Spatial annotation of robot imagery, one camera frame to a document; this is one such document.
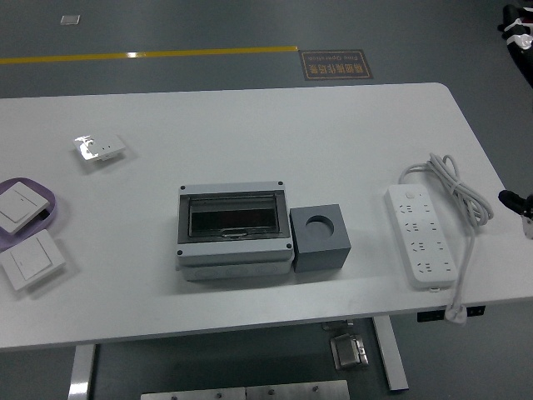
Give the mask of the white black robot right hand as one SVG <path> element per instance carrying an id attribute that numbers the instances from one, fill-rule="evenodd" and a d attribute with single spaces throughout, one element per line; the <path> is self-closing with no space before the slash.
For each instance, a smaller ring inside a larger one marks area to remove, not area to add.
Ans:
<path id="1" fill-rule="evenodd" d="M 524 235 L 532 239 L 532 195 L 523 198 L 512 191 L 502 190 L 498 198 L 505 207 L 521 217 Z"/>

